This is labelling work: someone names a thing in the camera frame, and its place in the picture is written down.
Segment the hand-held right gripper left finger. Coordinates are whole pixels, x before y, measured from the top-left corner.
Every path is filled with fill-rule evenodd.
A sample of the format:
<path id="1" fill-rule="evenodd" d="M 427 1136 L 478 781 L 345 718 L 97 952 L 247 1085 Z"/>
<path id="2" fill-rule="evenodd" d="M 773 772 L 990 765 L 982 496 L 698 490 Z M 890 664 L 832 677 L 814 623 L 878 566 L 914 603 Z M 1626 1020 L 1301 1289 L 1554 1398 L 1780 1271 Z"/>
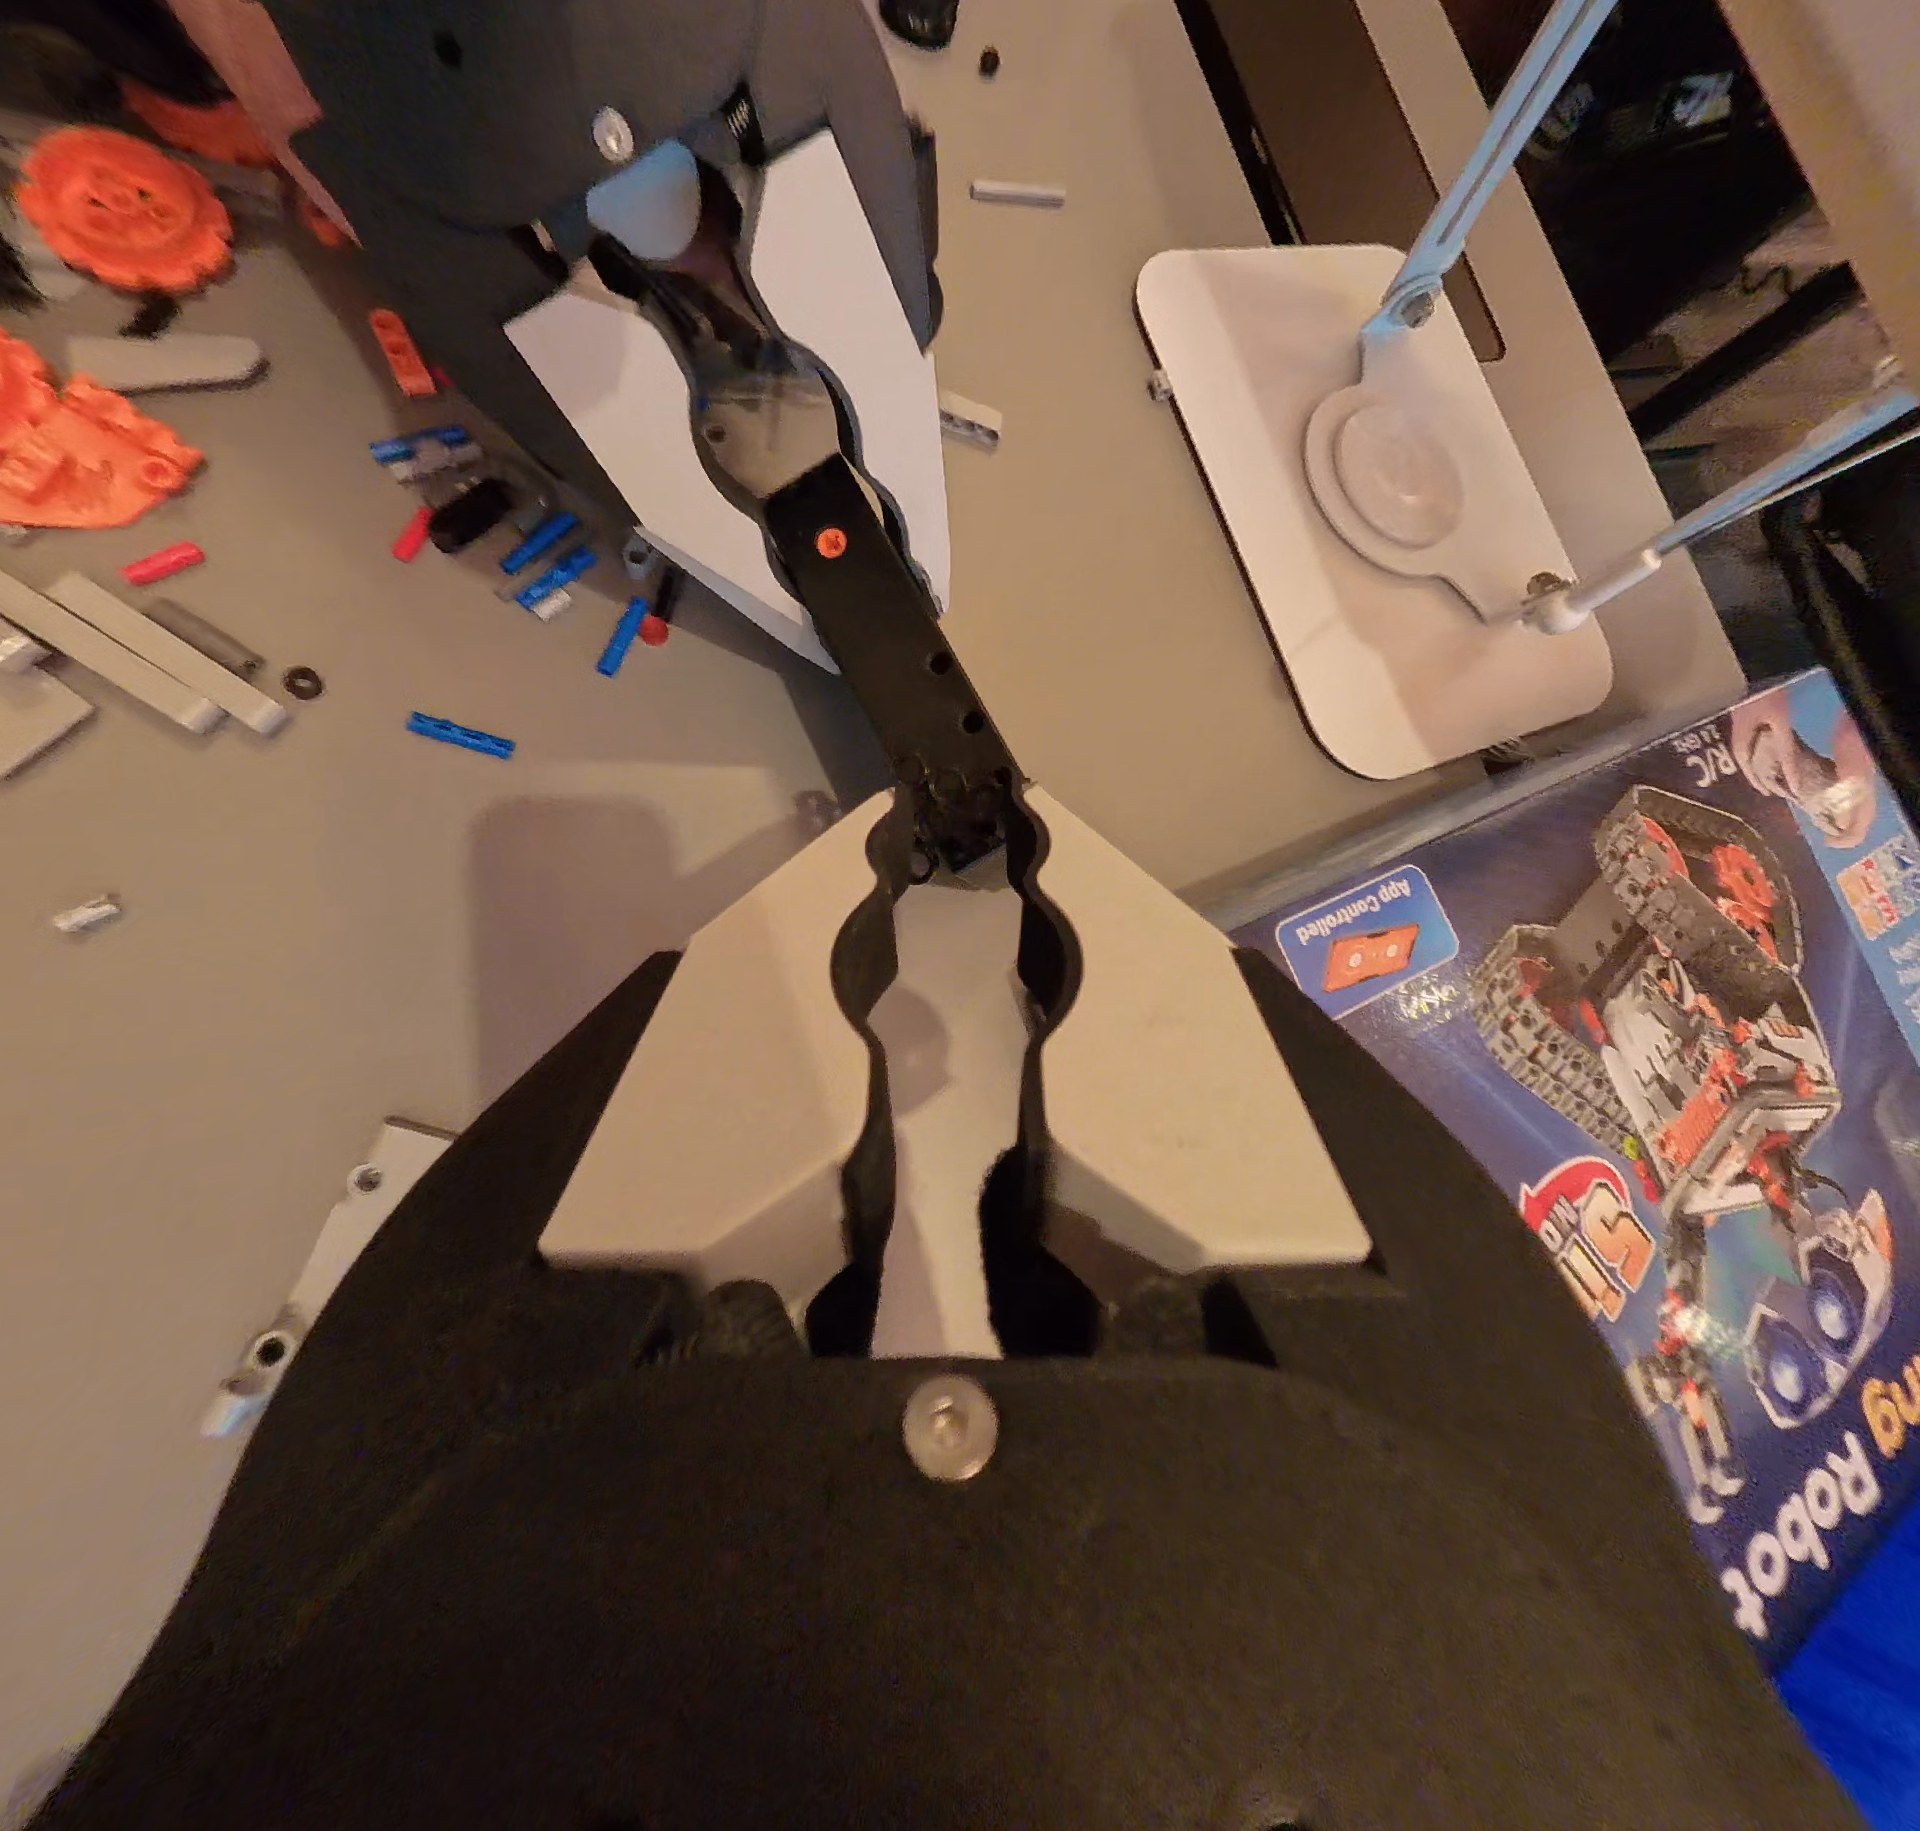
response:
<path id="1" fill-rule="evenodd" d="M 543 1223 L 549 1267 L 878 1320 L 896 1118 L 873 1012 L 913 857 L 913 801 L 880 791 L 696 934 Z"/>

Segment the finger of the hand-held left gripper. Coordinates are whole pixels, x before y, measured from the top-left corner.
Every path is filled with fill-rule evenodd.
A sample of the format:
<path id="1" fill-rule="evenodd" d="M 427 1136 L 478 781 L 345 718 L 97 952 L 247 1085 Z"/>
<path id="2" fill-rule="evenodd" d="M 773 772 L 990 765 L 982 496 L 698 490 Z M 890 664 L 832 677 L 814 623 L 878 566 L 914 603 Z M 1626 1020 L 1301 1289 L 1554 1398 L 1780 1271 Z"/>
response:
<path id="1" fill-rule="evenodd" d="M 777 358 L 732 404 L 732 482 L 766 499 L 825 454 L 844 454 L 944 615 L 953 542 L 934 358 L 899 304 L 832 127 L 755 177 L 738 272 Z"/>
<path id="2" fill-rule="evenodd" d="M 607 474 L 647 545 L 787 650 L 832 673 L 761 526 L 710 476 L 685 360 L 628 298 L 583 268 L 506 323 L 506 338 Z"/>

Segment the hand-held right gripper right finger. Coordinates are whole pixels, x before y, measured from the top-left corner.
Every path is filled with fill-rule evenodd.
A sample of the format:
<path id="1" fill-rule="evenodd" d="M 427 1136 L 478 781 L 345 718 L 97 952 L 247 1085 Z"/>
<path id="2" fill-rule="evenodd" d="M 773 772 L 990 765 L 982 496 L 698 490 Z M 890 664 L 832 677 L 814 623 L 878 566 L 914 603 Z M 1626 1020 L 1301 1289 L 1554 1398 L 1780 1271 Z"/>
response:
<path id="1" fill-rule="evenodd" d="M 1023 905 L 1016 1139 L 982 1193 L 994 1327 L 1103 1327 L 1161 1280 L 1341 1269 L 1371 1234 L 1235 945 L 1045 789 Z"/>

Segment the long black motor block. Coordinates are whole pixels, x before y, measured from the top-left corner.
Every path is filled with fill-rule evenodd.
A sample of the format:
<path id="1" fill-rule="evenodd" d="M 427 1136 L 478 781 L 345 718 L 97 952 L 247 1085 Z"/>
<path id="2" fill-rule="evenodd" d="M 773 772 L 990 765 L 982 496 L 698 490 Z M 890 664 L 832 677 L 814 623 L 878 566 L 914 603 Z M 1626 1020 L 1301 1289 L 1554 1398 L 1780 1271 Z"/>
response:
<path id="1" fill-rule="evenodd" d="M 849 454 L 832 451 L 777 486 L 761 504 L 761 522 L 782 587 L 806 605 L 896 784 L 903 757 L 967 778 L 1018 765 L 939 624 L 928 580 L 892 540 Z M 1030 852 L 1033 871 L 1045 853 L 1028 797 L 1018 816 L 1023 833 L 1010 841 Z"/>

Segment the black oval beam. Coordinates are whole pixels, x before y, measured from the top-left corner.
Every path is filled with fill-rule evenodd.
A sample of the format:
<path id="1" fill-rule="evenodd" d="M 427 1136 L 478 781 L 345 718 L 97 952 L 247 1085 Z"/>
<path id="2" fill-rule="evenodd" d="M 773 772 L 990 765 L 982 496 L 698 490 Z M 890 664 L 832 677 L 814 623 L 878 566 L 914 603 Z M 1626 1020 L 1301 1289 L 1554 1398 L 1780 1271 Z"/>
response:
<path id="1" fill-rule="evenodd" d="M 512 482 L 480 476 L 430 510 L 427 540 L 442 553 L 463 553 L 502 526 L 515 499 Z"/>

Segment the orange gear wheel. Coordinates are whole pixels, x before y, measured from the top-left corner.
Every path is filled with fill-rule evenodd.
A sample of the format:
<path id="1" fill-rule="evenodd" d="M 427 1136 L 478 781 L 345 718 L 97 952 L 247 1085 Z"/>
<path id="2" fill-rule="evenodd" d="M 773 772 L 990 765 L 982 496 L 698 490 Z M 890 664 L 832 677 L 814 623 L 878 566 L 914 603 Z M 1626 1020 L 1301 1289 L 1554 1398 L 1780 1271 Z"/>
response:
<path id="1" fill-rule="evenodd" d="M 177 154 L 241 171 L 283 168 L 283 154 L 237 98 L 185 103 L 132 74 L 121 74 L 118 86 L 126 111 Z"/>
<path id="2" fill-rule="evenodd" d="M 212 182 L 113 130 L 44 132 L 14 196 L 54 259 L 121 292 L 177 298 L 218 282 L 232 262 L 232 221 Z"/>

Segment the blue toy kit box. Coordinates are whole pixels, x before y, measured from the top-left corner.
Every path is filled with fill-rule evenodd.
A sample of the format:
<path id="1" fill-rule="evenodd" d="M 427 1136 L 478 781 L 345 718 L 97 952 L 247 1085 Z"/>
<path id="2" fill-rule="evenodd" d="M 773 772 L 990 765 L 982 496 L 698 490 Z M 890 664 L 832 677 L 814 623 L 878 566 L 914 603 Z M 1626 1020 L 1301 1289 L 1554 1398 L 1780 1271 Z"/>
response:
<path id="1" fill-rule="evenodd" d="M 1476 1156 L 1784 1664 L 1917 1492 L 1917 834 L 1832 676 L 1235 942 Z"/>

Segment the grey fairing panel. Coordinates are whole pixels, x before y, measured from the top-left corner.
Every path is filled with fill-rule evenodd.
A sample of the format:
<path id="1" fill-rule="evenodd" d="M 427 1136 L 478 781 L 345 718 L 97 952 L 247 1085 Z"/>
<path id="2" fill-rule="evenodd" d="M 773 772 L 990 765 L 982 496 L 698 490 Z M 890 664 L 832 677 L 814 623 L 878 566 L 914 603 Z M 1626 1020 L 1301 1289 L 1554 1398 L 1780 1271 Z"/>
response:
<path id="1" fill-rule="evenodd" d="M 89 376 L 118 396 L 237 388 L 266 370 L 266 355 L 245 337 L 68 337 L 66 374 Z"/>

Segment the dark grey tube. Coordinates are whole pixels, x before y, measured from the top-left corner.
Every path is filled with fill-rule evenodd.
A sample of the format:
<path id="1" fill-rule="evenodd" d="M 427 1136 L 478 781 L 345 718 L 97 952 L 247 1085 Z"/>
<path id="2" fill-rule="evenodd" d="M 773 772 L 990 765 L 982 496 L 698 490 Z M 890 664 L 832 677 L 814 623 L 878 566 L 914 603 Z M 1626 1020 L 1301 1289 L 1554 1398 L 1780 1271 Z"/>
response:
<path id="1" fill-rule="evenodd" d="M 223 624 L 204 620 L 201 611 L 181 605 L 179 600 L 157 600 L 143 609 L 154 624 L 166 634 L 179 639 L 179 644 L 194 648 L 212 664 L 231 670 L 237 677 L 256 683 L 264 670 L 264 652 L 247 642 L 237 639 Z"/>

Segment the orange curved panel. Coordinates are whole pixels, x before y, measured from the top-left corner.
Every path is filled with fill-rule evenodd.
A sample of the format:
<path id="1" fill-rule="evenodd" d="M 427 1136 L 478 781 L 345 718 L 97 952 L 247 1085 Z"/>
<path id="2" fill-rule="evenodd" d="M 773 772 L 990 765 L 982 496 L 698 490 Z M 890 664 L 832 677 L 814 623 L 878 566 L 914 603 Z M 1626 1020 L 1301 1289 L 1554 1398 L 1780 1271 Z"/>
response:
<path id="1" fill-rule="evenodd" d="M 179 496 L 204 451 L 89 374 L 2 334 L 2 529 L 126 529 Z"/>

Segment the grey flat plate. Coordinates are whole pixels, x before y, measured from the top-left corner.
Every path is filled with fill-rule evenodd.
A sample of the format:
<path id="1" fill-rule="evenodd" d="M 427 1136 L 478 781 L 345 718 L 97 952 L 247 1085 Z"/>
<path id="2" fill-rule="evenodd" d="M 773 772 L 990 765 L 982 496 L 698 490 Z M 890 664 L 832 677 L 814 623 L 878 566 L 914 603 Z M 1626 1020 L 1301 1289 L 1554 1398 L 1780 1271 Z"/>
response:
<path id="1" fill-rule="evenodd" d="M 2 781 L 82 733 L 94 715 L 79 692 L 48 673 L 49 650 L 2 620 Z"/>

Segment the white rod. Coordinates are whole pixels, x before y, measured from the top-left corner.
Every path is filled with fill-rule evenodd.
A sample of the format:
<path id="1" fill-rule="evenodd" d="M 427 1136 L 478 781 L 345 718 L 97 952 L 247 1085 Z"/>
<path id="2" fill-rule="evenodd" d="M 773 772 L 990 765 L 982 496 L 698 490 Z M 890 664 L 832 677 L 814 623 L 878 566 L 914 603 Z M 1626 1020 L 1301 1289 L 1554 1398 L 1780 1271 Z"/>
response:
<path id="1" fill-rule="evenodd" d="M 1681 551 L 1693 551 L 1713 534 L 1757 518 L 1784 499 L 1807 496 L 1832 476 L 1858 470 L 1911 439 L 1917 439 L 1917 394 L 1891 380 L 1873 396 L 1834 410 L 1789 451 L 1780 451 L 1742 476 L 1742 483 L 1685 511 L 1660 536 L 1631 551 L 1597 577 L 1555 577 L 1546 590 L 1530 593 L 1519 605 L 1515 623 L 1538 634 L 1566 639 L 1585 628 L 1597 609 L 1660 576 Z"/>

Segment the white rounded base plate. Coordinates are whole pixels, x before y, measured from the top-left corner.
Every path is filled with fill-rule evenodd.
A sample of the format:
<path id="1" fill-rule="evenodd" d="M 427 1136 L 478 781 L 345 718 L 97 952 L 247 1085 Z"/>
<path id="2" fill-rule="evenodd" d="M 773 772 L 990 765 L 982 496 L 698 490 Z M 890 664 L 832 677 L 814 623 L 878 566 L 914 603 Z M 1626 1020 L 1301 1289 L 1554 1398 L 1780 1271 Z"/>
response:
<path id="1" fill-rule="evenodd" d="M 1310 496 L 1307 418 L 1357 380 L 1357 334 L 1401 262 L 1368 241 L 1166 252 L 1138 275 L 1148 344 L 1307 729 L 1373 781 L 1597 712 L 1613 692 L 1594 620 L 1566 639 L 1487 624 L 1444 584 L 1362 560 Z"/>

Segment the light grey holed bracket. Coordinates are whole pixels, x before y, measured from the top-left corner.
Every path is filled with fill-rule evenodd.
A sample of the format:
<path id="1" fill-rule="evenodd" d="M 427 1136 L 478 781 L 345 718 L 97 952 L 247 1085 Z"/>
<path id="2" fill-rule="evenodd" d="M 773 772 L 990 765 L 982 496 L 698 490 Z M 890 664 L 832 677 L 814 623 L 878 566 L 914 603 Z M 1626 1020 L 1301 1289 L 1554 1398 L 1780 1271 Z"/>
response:
<path id="1" fill-rule="evenodd" d="M 349 1171 L 344 1193 L 326 1208 L 291 1291 L 269 1322 L 252 1336 L 201 1414 L 204 1443 L 240 1436 L 275 1401 L 349 1269 L 454 1143 L 451 1130 L 406 1118 L 388 1118 L 376 1128 L 369 1156 Z"/>

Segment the grey bracket plate with disc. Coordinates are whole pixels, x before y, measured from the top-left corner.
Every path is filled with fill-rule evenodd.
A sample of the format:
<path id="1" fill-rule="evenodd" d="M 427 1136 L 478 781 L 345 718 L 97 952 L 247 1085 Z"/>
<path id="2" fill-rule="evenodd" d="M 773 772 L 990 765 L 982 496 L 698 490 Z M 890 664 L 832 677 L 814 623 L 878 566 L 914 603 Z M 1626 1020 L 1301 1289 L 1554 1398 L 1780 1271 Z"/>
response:
<path id="1" fill-rule="evenodd" d="M 1305 470 L 1333 531 L 1393 577 L 1444 584 L 1487 624 L 1571 590 L 1571 562 L 1480 358 L 1440 288 L 1357 334 L 1357 380 L 1317 401 Z"/>

